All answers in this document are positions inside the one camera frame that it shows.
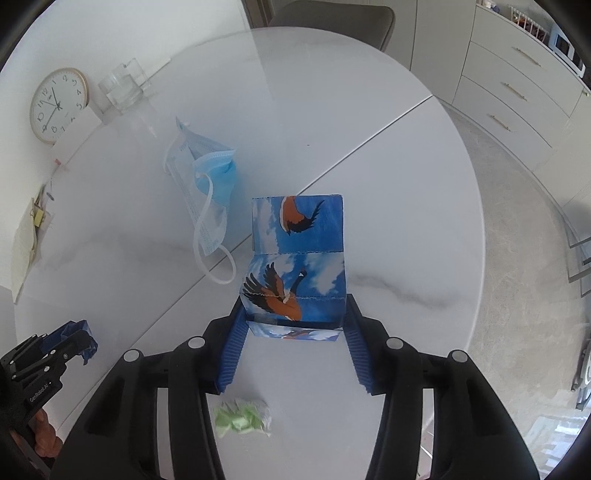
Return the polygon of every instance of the human hand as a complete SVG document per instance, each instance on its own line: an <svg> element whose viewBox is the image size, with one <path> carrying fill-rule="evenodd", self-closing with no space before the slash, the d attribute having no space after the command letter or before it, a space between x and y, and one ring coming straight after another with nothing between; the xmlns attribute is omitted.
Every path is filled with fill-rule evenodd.
<svg viewBox="0 0 591 480"><path fill-rule="evenodd" d="M56 436L56 430L49 423L47 413L41 409L35 413L35 452L40 457L55 458L59 455L61 447L64 445L61 439ZM25 439L16 432L10 432L12 439L21 448Z"/></svg>

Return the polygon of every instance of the blue box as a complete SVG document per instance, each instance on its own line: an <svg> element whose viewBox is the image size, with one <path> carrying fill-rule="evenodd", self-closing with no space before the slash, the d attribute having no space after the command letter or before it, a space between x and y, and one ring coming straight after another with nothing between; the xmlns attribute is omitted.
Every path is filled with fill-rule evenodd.
<svg viewBox="0 0 591 480"><path fill-rule="evenodd" d="M338 332L320 330L340 329L345 316L342 197L254 199L252 233L254 257L240 293L249 320L257 323L252 332L336 340Z"/></svg>

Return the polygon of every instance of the white wire basket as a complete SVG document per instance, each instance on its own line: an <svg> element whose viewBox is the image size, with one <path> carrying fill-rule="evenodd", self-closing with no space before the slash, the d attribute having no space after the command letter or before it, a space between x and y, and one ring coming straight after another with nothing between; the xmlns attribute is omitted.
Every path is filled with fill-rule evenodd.
<svg viewBox="0 0 591 480"><path fill-rule="evenodd" d="M550 39L548 31L515 7L511 7L511 21L523 28L527 33L533 35L542 43L548 43L548 40Z"/></svg>

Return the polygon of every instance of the clock face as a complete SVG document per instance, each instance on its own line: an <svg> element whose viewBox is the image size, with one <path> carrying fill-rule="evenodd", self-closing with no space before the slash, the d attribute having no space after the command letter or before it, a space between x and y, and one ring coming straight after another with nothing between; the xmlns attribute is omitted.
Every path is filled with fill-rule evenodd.
<svg viewBox="0 0 591 480"><path fill-rule="evenodd" d="M86 79L76 69L60 69L39 85L31 102L31 127L39 140L54 144L88 105Z"/></svg>

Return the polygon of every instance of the mask ear loop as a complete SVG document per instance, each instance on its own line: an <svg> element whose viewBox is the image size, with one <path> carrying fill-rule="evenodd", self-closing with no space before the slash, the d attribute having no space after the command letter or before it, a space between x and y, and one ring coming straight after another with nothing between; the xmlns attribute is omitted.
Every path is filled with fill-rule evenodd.
<svg viewBox="0 0 591 480"><path fill-rule="evenodd" d="M233 282L234 279L236 278L236 262L234 261L234 257L228 251L228 249L226 247L224 247L223 245L219 246L219 249L226 254L228 259L230 260L230 263L232 264L232 277L229 280L221 280L220 278L217 278L213 273L211 273L209 271L209 269L203 263L203 259L201 258L201 253L199 252L199 232L201 231L201 225L203 224L203 220L205 219L205 214L207 213L207 210L209 210L209 206L211 205L212 197L213 197L213 182L212 182L212 179L210 178L210 176L207 175L206 173L196 173L195 180L197 180L199 177L207 178L207 180L209 182L209 191L207 192L207 199L205 200L205 205L203 205L203 209L201 210L201 214L199 215L199 218L197 219L197 223L195 224L195 233L193 235L193 252L195 254L195 261L197 262L197 265L199 266L199 268L201 268L201 271L205 274L205 276L207 278L209 278L210 280L212 280L215 283L218 283L220 285L228 285L229 283Z"/></svg>

